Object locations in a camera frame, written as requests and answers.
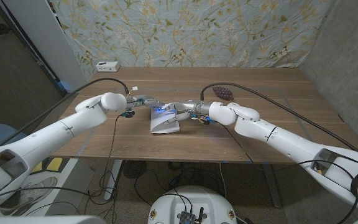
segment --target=yellow object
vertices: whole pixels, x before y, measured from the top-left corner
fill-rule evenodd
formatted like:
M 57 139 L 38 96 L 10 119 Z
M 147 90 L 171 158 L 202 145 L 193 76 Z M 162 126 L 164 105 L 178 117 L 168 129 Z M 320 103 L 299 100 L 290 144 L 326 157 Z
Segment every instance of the yellow object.
M 38 172 L 42 170 L 42 162 L 38 163 L 36 167 L 31 171 L 31 173 Z
M 49 165 L 47 166 L 47 170 L 59 171 L 62 162 L 63 162 L 62 158 L 53 158 L 52 161 L 50 161 Z

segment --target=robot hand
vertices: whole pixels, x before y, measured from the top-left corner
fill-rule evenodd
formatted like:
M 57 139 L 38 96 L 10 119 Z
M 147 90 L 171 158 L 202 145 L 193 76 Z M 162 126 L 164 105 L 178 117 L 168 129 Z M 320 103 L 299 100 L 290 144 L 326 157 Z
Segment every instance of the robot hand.
M 136 95 L 136 96 L 128 96 L 127 98 L 127 109 L 131 109 L 137 106 L 146 106 L 146 107 L 162 107 L 165 103 L 162 103 L 156 100 L 154 97 L 150 95 Z
M 165 125 L 173 123 L 175 121 L 183 121 L 191 117 L 191 115 L 195 114 L 196 116 L 199 115 L 207 115 L 209 111 L 209 103 L 202 103 L 198 100 L 188 100 L 184 102 L 175 102 L 169 104 L 165 111 L 168 110 L 177 110 L 178 112 L 183 112 L 176 115 L 174 118 L 171 118 L 164 122 Z

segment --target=wooden table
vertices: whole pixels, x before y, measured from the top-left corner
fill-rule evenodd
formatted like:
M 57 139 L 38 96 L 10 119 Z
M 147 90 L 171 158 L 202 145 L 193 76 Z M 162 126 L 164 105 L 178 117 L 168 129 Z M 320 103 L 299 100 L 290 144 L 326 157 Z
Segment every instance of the wooden table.
M 215 82 L 233 82 L 252 88 L 267 97 L 295 110 L 297 113 L 331 130 L 358 147 L 358 138 L 340 119 L 328 102 L 317 92 L 299 69 L 290 68 L 126 68 L 117 73 L 96 73 L 94 79 L 112 77 L 123 81 L 129 88 L 137 86 L 133 95 L 149 94 L 171 103 L 200 98 L 200 91 Z M 304 138 L 332 146 L 345 147 L 338 140 L 301 121 L 279 107 L 233 86 L 229 88 L 234 102 L 250 107 L 260 117 Z M 80 92 L 61 118 L 75 112 L 81 101 L 106 92 L 124 93 L 116 82 L 102 81 Z M 224 101 L 212 89 L 205 92 L 205 101 Z M 111 156 L 124 160 L 239 162 L 249 163 L 237 143 L 219 124 L 203 125 L 199 121 L 180 122 L 180 131 L 172 134 L 150 133 L 150 108 L 135 109 L 133 118 L 119 118 Z M 58 150 L 56 157 L 108 157 L 114 120 L 117 114 L 108 113 L 108 120 L 87 131 Z M 291 160 L 263 142 L 238 135 L 234 125 L 230 132 L 256 163 L 289 164 Z

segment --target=concrete wall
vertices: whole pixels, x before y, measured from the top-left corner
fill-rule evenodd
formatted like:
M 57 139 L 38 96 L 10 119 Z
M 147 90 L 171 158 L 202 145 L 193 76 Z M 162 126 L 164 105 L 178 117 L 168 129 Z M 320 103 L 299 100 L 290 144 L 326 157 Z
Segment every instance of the concrete wall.
M 358 135 L 358 1 L 333 4 L 299 68 Z

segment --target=white paper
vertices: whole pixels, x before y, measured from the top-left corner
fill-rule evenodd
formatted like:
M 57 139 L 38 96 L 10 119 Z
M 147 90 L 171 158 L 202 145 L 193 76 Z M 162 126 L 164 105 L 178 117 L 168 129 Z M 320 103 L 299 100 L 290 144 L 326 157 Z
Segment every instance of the white paper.
M 174 133 L 180 130 L 179 122 L 170 123 L 164 125 L 163 123 L 171 118 L 174 118 L 177 115 L 176 110 L 163 111 L 157 110 L 156 108 L 151 108 L 152 120 L 150 122 L 150 132 L 152 134 L 165 134 L 165 133 Z

